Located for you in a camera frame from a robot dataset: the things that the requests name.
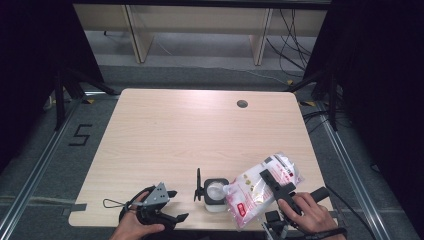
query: packaged item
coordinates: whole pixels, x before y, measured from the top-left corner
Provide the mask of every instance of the packaged item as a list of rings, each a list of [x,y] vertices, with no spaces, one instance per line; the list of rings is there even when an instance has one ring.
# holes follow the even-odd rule
[[[268,169],[281,186],[292,182],[295,186],[304,181],[299,170],[282,152],[269,156],[224,186],[229,212],[237,227],[244,228],[252,219],[262,214],[275,200],[271,189],[259,175]]]

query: grommet hole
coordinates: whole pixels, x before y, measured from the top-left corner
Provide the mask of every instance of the grommet hole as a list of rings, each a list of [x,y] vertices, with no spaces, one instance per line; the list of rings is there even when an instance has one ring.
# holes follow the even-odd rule
[[[238,100],[237,101],[237,106],[239,106],[240,108],[246,108],[248,105],[246,100]]]

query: wrist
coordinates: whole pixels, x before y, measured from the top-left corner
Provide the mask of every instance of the wrist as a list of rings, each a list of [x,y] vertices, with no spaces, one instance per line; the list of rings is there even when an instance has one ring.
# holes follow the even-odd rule
[[[323,240],[346,240],[346,237],[343,234],[337,234],[328,238],[323,238]]]
[[[124,229],[117,228],[109,240],[138,240],[142,237],[142,234],[137,234],[131,231],[124,231]]]

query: metal rail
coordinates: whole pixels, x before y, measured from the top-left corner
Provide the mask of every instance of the metal rail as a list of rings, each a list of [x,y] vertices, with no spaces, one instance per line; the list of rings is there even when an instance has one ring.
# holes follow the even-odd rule
[[[323,103],[317,102],[317,107],[319,111],[325,111]],[[321,119],[324,122],[325,130],[330,137],[331,143],[337,152],[340,163],[346,172],[346,176],[349,179],[356,198],[358,199],[359,204],[364,211],[365,217],[367,218],[376,239],[391,239],[389,232],[384,225],[383,219],[381,218],[380,213],[378,212],[370,195],[368,194],[366,187],[362,183],[362,180],[359,177],[359,174],[356,171],[355,166],[353,165],[349,154],[347,153],[343,142],[339,137],[339,134],[333,130],[333,127],[327,121],[325,116],[321,115]]]
[[[64,123],[57,131],[54,131],[49,143],[47,144],[46,148],[38,159],[37,164],[26,180],[25,185],[22,187],[12,206],[9,208],[8,212],[2,219],[0,224],[0,239],[7,240],[12,235],[12,232],[18,224],[18,221],[22,216],[32,194],[34,193],[44,172],[49,166],[50,160],[52,159],[58,143],[60,142],[60,139],[62,138],[62,135],[68,126],[71,116],[74,114],[80,103],[80,100],[74,100],[71,102]]]

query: gray floor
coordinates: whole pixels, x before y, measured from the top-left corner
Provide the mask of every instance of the gray floor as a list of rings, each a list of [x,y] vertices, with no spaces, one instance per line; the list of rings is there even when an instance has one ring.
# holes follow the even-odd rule
[[[169,87],[191,88],[184,85],[186,79],[169,80],[170,76],[190,76],[198,78],[205,88],[236,88],[246,90],[279,91],[286,87],[287,80],[295,82],[301,78],[283,73],[301,75],[299,68],[279,57],[267,45],[261,66],[253,64],[250,43],[247,36],[219,34],[158,34],[151,46],[147,60],[143,64],[135,61],[132,45],[127,33],[87,32],[87,37],[106,83],[116,89],[125,87]],[[306,49],[312,50],[315,38],[299,38]],[[270,41],[282,46],[282,39],[271,37]],[[296,51],[285,51],[288,57],[302,64]],[[227,85],[220,79],[236,79],[242,87]],[[313,84],[299,90],[299,101],[310,101]],[[24,213],[22,214],[11,239],[99,239],[107,238],[111,228],[74,228],[67,223],[69,209],[78,196],[79,189],[90,167],[104,129],[112,114],[117,99],[97,98],[92,104],[78,106],[69,122],[62,140],[55,150],[55,157],[48,168]],[[314,106],[301,106],[303,114],[317,111]],[[368,156],[355,129],[344,114],[337,115],[338,134],[350,156],[360,180],[364,184],[372,203],[375,205],[391,239],[419,239],[411,224],[391,193],[384,179],[370,168],[372,159]],[[69,143],[78,141],[73,138],[79,124],[96,123],[85,129],[90,141],[84,148],[72,148]],[[51,108],[40,118],[37,128],[28,138],[25,149],[0,177],[0,214],[4,215],[13,199],[24,186],[32,168],[37,164],[53,135],[55,109]],[[306,123],[310,138],[317,155],[325,182],[367,221],[361,202],[340,162],[340,156],[334,150],[328,134],[325,119],[315,117]],[[335,208],[340,209],[339,222],[349,231],[349,239],[372,239],[360,221],[340,199],[331,195]]]

